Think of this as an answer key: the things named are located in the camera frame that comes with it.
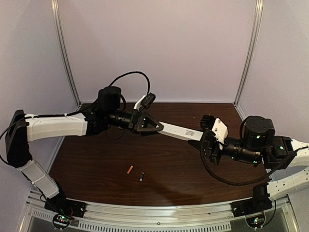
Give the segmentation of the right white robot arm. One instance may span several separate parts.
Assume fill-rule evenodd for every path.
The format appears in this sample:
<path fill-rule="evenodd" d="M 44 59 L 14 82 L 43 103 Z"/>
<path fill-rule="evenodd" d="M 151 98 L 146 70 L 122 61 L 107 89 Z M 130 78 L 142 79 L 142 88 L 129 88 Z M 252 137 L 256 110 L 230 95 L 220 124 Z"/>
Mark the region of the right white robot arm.
<path fill-rule="evenodd" d="M 252 197 L 237 202 L 250 207 L 267 209 L 272 201 L 289 192 L 309 185 L 309 145 L 286 136 L 277 136 L 273 122 L 261 116 L 249 116 L 241 124 L 239 138 L 228 136 L 227 126 L 213 116 L 200 121 L 201 135 L 188 143 L 200 152 L 208 174 L 230 186 L 253 185 Z M 235 182 L 218 176 L 208 161 L 219 164 L 222 156 L 257 167 L 263 164 L 270 171 L 253 180 Z"/>

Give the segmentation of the orange AA battery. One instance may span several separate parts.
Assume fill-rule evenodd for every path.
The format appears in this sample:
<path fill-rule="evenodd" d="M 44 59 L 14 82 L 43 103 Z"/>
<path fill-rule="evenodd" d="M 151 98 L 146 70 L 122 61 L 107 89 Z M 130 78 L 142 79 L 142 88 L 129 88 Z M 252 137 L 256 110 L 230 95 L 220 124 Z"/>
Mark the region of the orange AA battery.
<path fill-rule="evenodd" d="M 131 171 L 132 171 L 132 169 L 133 169 L 133 165 L 131 165 L 131 166 L 129 167 L 129 169 L 128 169 L 128 171 L 127 171 L 127 174 L 130 174 Z"/>

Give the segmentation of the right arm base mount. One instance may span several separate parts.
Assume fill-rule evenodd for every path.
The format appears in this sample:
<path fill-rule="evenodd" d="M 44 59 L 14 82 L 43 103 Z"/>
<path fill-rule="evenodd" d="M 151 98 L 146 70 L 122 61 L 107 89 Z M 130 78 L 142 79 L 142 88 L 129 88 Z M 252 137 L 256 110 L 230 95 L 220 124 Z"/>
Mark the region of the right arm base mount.
<path fill-rule="evenodd" d="M 262 229 L 264 228 L 274 217 L 276 213 L 276 203 L 274 213 L 270 220 L 266 222 L 265 211 L 272 209 L 272 201 L 268 198 L 264 200 L 256 200 L 254 198 L 249 198 L 240 201 L 234 201 L 231 204 L 231 209 L 233 216 L 235 218 L 240 216 L 245 216 L 246 224 L 252 229 Z"/>

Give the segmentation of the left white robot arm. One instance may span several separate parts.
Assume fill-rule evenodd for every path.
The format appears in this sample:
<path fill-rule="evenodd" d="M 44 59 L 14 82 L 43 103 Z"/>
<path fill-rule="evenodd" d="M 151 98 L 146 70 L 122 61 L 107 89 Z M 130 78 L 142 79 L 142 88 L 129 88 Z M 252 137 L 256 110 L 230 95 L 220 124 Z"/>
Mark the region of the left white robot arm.
<path fill-rule="evenodd" d="M 146 112 L 154 100 L 155 94 L 148 93 L 132 112 L 128 112 L 121 89 L 109 86 L 98 92 L 97 100 L 88 108 L 74 113 L 26 115 L 23 110 L 17 110 L 2 133 L 6 146 L 3 162 L 20 170 L 41 191 L 53 211 L 63 213 L 70 203 L 60 185 L 34 160 L 29 142 L 62 136 L 94 136 L 110 126 L 134 134 L 155 134 L 163 129 L 163 125 Z"/>

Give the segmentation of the white remote control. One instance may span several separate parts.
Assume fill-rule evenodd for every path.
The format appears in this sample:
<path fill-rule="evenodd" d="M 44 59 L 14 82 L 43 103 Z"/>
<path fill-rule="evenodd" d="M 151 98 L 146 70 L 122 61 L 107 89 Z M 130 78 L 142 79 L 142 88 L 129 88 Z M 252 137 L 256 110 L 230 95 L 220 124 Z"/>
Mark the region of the white remote control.
<path fill-rule="evenodd" d="M 163 125 L 163 129 L 158 133 L 166 135 L 172 138 L 176 138 L 184 141 L 200 141 L 203 136 L 202 131 L 184 128 L 176 125 L 172 125 L 165 122 L 160 122 Z"/>

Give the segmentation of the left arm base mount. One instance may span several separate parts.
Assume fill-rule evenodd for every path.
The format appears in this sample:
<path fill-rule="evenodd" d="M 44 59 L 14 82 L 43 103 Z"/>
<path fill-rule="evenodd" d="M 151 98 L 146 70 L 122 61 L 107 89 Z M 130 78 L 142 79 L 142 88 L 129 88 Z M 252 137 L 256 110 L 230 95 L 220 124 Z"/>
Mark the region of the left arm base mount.
<path fill-rule="evenodd" d="M 56 229 L 62 231 L 73 225 L 73 222 L 77 219 L 84 217 L 86 203 L 66 199 L 64 203 L 61 204 L 47 199 L 44 208 L 55 213 L 55 215 L 52 216 L 52 224 Z"/>

